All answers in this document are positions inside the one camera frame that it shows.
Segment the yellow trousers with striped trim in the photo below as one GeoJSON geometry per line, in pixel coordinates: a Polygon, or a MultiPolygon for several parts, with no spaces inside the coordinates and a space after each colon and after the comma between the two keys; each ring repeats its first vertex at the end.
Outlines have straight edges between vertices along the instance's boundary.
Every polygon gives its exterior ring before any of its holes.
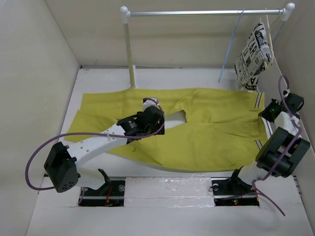
{"type": "Polygon", "coordinates": [[[66,140],[82,141],[136,114],[144,98],[157,98],[167,116],[184,112],[186,122],[167,128],[164,135],[116,147],[111,154],[167,169],[229,171],[251,164],[267,141],[259,117],[265,94],[214,88],[85,93],[66,140]]]}

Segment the white clothes rack metal rail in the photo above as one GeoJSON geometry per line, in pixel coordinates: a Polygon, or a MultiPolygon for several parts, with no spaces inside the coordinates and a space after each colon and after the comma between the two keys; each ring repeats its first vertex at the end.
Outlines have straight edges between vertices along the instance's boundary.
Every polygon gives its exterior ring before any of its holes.
{"type": "Polygon", "coordinates": [[[295,9],[295,4],[290,2],[284,8],[265,9],[265,10],[200,10],[200,11],[143,11],[132,12],[126,6],[120,7],[120,16],[124,29],[124,37],[126,44],[127,64],[129,72],[130,87],[135,88],[135,70],[136,66],[133,63],[131,42],[129,35],[129,19],[132,17],[157,17],[157,16],[239,16],[240,18],[246,15],[278,15],[285,22],[289,19],[292,11],[295,9]]]}

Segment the cream wooden hanger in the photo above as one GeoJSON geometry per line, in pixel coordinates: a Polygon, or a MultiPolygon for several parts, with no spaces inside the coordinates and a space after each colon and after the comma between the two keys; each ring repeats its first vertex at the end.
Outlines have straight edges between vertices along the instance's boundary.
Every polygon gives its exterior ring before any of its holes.
{"type": "Polygon", "coordinates": [[[269,23],[269,17],[266,15],[266,23],[267,23],[267,37],[268,37],[268,43],[269,43],[269,48],[270,48],[270,61],[266,62],[264,61],[264,68],[265,70],[268,70],[271,65],[273,64],[274,61],[274,51],[273,51],[273,43],[272,43],[272,37],[271,37],[271,28],[270,28],[270,23],[269,23]]]}

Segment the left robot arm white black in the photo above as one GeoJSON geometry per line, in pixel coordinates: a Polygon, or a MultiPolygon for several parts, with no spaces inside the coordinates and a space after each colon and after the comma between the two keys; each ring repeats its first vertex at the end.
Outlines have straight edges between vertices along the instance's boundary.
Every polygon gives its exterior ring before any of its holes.
{"type": "Polygon", "coordinates": [[[62,142],[54,144],[44,164],[54,189],[58,193],[63,193],[74,186],[80,186],[92,189],[101,196],[107,194],[111,181],[103,169],[98,170],[102,178],[96,178],[83,173],[80,168],[113,148],[147,136],[163,135],[164,121],[163,111],[156,106],[149,106],[144,111],[121,119],[109,129],[83,141],[68,146],[62,142]]]}

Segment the blue transparent plastic hanger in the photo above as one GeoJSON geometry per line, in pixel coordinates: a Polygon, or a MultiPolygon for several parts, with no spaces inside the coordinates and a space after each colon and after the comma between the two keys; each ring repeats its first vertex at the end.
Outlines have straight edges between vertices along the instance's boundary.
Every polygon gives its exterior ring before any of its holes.
{"type": "Polygon", "coordinates": [[[233,32],[232,32],[232,35],[231,35],[231,38],[230,38],[230,41],[229,41],[229,44],[228,44],[228,47],[227,47],[227,51],[226,51],[226,54],[225,54],[225,57],[224,57],[224,61],[223,61],[222,67],[221,67],[221,71],[220,71],[218,82],[220,82],[221,79],[222,79],[222,76],[223,76],[223,73],[224,73],[224,70],[225,70],[225,66],[226,66],[227,60],[229,58],[230,50],[231,50],[231,47],[232,47],[232,44],[233,44],[233,40],[234,40],[236,31],[237,31],[238,25],[239,25],[239,23],[240,23],[240,21],[242,19],[242,16],[244,15],[244,11],[245,11],[245,9],[242,10],[242,12],[241,12],[241,14],[240,14],[236,24],[235,24],[235,27],[233,29],[233,32]]]}

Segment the newspaper print garment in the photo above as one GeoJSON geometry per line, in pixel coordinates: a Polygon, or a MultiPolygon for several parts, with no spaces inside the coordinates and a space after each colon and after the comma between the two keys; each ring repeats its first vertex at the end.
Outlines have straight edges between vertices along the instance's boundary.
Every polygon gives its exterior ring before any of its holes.
{"type": "Polygon", "coordinates": [[[272,54],[267,38],[266,26],[259,22],[241,51],[234,64],[237,75],[237,88],[255,91],[258,79],[272,59],[272,54]]]}

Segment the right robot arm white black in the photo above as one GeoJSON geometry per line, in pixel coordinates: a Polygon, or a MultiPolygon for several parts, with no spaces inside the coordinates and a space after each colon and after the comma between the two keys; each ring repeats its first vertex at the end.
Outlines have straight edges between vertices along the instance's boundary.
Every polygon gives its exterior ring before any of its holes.
{"type": "Polygon", "coordinates": [[[298,112],[304,105],[304,98],[283,91],[280,100],[272,99],[271,103],[259,116],[273,123],[276,130],[262,145],[255,161],[249,166],[236,169],[226,180],[225,187],[234,194],[245,194],[253,191],[257,181],[264,181],[269,176],[288,177],[295,170],[301,159],[310,148],[310,142],[301,137],[298,112]]]}

